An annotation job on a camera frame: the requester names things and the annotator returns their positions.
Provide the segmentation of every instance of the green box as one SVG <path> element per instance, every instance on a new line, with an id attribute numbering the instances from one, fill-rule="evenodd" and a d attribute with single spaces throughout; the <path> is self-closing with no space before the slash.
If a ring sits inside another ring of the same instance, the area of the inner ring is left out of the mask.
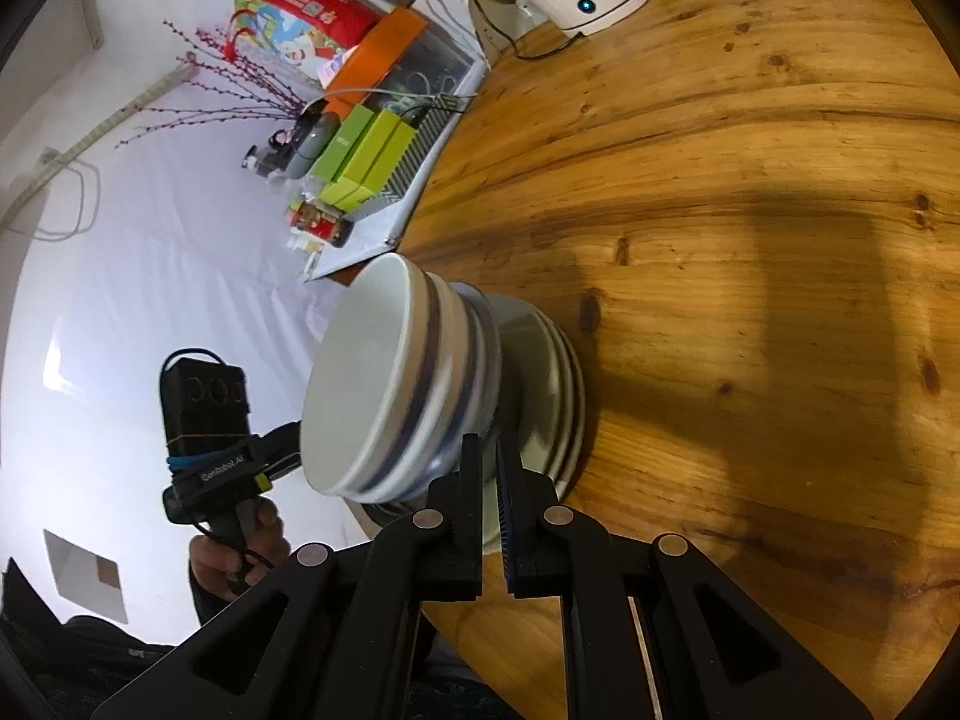
<path id="1" fill-rule="evenodd" d="M 407 122 L 397 124 L 397 129 L 390 136 L 387 145 L 383 146 L 383 150 L 377 156 L 376 162 L 373 163 L 363 181 L 355 184 L 355 182 L 347 179 L 350 184 L 355 184 L 356 189 L 348 196 L 338 200 L 337 207 L 344 211 L 352 211 L 387 186 L 390 174 L 397 168 L 397 164 L 407 151 L 415 135 L 416 129 L 410 127 Z"/>
<path id="2" fill-rule="evenodd" d="M 367 173 L 370 172 L 371 167 L 380 156 L 384 146 L 390 141 L 390 136 L 399 124 L 402 124 L 402 122 L 400 122 L 400 117 L 397 114 L 391 111 L 380 111 L 373 118 L 370 126 L 367 127 L 363 137 L 347 156 L 347 161 L 344 162 L 334 182 L 326 185 L 323 187 L 323 191 L 320 191 L 320 199 L 330 205 L 342 208 L 343 206 L 340 203 L 348 194 L 363 184 Z"/>
<path id="3" fill-rule="evenodd" d="M 352 148 L 357 145 L 373 121 L 373 111 L 363 105 L 354 105 L 347 114 L 344 122 L 333 136 L 333 140 L 323 150 L 317 161 L 310 169 L 310 175 L 315 175 L 325 182 L 336 179 L 338 173 L 347 162 Z"/>

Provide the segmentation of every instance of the wooden table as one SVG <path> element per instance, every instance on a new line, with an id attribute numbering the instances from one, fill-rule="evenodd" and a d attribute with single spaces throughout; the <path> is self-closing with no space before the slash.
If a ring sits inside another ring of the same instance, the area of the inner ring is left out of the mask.
<path id="1" fill-rule="evenodd" d="M 887 718 L 960 622 L 958 167 L 960 80 L 909 0 L 652 0 L 493 71 L 401 252 L 570 334 L 570 504 L 684 533 Z M 484 578 L 431 619 L 565 717 L 558 603 Z"/>

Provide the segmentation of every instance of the black sleeve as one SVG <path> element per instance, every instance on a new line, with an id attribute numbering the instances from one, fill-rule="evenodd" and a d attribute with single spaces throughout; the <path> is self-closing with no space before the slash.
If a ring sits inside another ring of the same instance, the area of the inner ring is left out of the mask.
<path id="1" fill-rule="evenodd" d="M 206 625 L 227 608 L 230 603 L 222 598 L 217 598 L 213 593 L 209 593 L 200 587 L 200 583 L 193 575 L 193 568 L 189 564 L 187 565 L 187 573 L 190 576 L 190 592 L 193 593 L 193 608 L 197 610 L 197 618 L 200 620 L 200 624 Z"/>

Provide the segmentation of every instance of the metal pivot pin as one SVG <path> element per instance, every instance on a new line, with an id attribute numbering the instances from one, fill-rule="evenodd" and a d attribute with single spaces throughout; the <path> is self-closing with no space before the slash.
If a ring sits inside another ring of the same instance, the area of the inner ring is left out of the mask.
<path id="1" fill-rule="evenodd" d="M 313 568 L 325 563 L 329 555 L 330 552 L 323 544 L 304 544 L 296 552 L 296 562 L 307 566 L 307 568 Z"/>
<path id="2" fill-rule="evenodd" d="M 414 514 L 414 525 L 421 530 L 429 531 L 443 524 L 443 514 L 436 509 L 421 509 Z"/>
<path id="3" fill-rule="evenodd" d="M 551 525 L 569 525 L 573 522 L 573 512 L 565 506 L 551 506 L 544 512 L 544 519 Z"/>
<path id="4" fill-rule="evenodd" d="M 686 549 L 688 549 L 689 544 L 683 536 L 677 536 L 676 533 L 668 533 L 656 543 L 656 546 L 659 547 L 659 550 L 663 552 L 664 555 L 680 557 L 686 554 Z"/>

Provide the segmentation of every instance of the orange box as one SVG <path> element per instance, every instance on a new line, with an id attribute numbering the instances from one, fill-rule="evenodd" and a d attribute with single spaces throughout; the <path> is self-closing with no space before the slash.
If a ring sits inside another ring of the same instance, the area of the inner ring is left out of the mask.
<path id="1" fill-rule="evenodd" d="M 400 57 L 426 28 L 426 19 L 412 10 L 397 6 L 367 33 L 326 89 L 325 111 L 337 114 L 341 121 L 367 92 L 332 94 L 338 89 L 373 88 L 390 73 Z"/>

